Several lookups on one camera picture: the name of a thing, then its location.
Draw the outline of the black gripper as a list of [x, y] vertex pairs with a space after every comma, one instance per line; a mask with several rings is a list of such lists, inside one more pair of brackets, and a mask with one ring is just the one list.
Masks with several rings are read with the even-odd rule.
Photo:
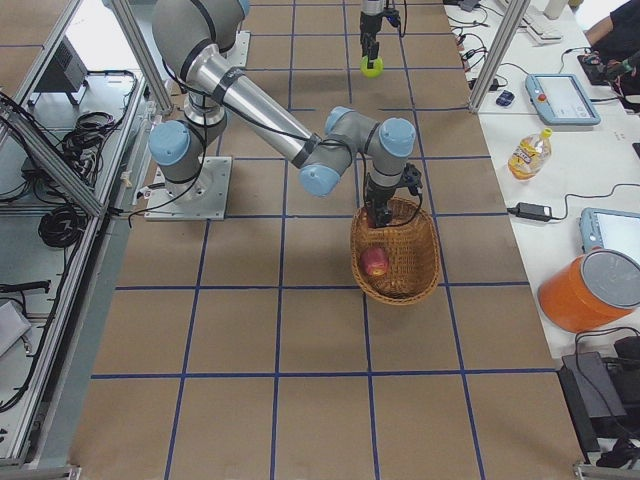
[[380, 32], [382, 26], [382, 14], [368, 14], [366, 12], [360, 13], [359, 28], [360, 28], [360, 45], [362, 47], [361, 67], [370, 68], [371, 61], [375, 61], [379, 57], [379, 42], [377, 41], [377, 34]]
[[402, 173], [386, 176], [376, 172], [368, 173], [365, 177], [364, 206], [366, 209], [367, 225], [370, 229], [384, 228], [393, 219], [389, 206], [390, 199], [402, 182]]

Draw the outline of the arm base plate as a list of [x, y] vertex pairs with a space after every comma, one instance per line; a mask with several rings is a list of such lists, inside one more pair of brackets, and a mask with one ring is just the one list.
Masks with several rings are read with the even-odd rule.
[[207, 156], [200, 159], [202, 168], [196, 180], [178, 185], [167, 182], [159, 167], [144, 218], [149, 221], [196, 221], [225, 218], [233, 159]]
[[233, 66], [244, 69], [249, 56], [251, 32], [240, 30], [236, 32], [234, 44], [222, 56]]

